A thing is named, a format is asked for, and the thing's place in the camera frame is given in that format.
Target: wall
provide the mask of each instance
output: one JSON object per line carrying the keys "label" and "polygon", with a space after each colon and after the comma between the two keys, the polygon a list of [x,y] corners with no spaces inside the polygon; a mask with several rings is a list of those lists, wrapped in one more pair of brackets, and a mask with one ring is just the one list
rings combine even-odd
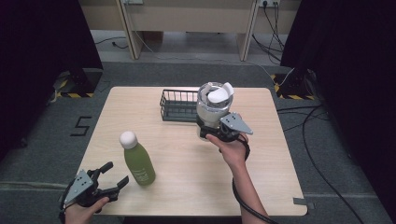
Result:
{"label": "wall", "polygon": [[90,30],[123,31],[117,0],[79,0]]}
{"label": "wall", "polygon": [[[277,24],[278,33],[280,35],[287,35],[294,22],[298,7],[301,0],[280,0],[279,4],[279,20]],[[275,26],[275,9],[268,7],[265,9],[268,18],[273,26]],[[254,34],[272,34],[271,26],[265,17],[263,7],[259,7],[256,22],[254,26]]]}

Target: wrist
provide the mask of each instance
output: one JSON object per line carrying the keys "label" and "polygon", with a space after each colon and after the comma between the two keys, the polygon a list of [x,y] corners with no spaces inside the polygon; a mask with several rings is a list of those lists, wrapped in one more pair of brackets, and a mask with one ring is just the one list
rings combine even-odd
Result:
{"label": "wrist", "polygon": [[245,171],[248,170],[248,168],[246,167],[246,164],[244,162],[240,162],[237,164],[230,164],[229,166],[230,166],[230,169],[231,169],[231,172],[233,173],[233,175],[244,173]]}

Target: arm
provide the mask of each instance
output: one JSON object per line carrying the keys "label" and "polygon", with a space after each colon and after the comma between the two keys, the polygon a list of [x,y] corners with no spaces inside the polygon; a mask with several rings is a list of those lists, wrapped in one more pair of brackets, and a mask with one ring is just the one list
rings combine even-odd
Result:
{"label": "arm", "polygon": [[[241,199],[252,209],[258,213],[268,217],[259,195],[253,186],[253,183],[248,174],[248,168],[245,163],[245,147],[238,141],[225,143],[219,140],[216,136],[208,134],[206,139],[220,148],[223,159],[230,166],[233,173],[233,182]],[[246,224],[262,224],[263,221],[251,215],[247,210],[241,207],[242,222]]]}
{"label": "arm", "polygon": [[91,207],[82,207],[78,204],[73,204],[65,211],[66,224],[89,224],[93,214],[108,203],[108,198],[105,197],[97,201]]}

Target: green bottle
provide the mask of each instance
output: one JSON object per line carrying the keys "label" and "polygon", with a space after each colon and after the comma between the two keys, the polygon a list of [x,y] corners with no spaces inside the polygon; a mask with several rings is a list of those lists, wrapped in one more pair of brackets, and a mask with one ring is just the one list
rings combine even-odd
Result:
{"label": "green bottle", "polygon": [[132,173],[137,184],[146,186],[155,180],[155,172],[152,167],[149,154],[133,132],[125,132],[120,136],[120,143],[124,148],[126,165]]}

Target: hazard tape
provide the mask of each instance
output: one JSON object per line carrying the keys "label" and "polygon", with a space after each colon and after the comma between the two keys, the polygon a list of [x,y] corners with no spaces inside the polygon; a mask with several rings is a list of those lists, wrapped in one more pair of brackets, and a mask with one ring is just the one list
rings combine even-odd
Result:
{"label": "hazard tape", "polygon": [[58,92],[58,97],[68,97],[68,98],[93,97],[93,93]]}
{"label": "hazard tape", "polygon": [[93,92],[64,92],[62,89],[66,86],[68,79],[62,82],[57,97],[68,97],[68,98],[85,98],[93,97]]}
{"label": "hazard tape", "polygon": [[[276,75],[271,75],[271,79],[275,80]],[[283,94],[282,86],[278,86],[280,83],[276,83],[274,88],[277,97],[281,99],[291,99],[291,100],[314,100],[314,96],[311,94]]]}

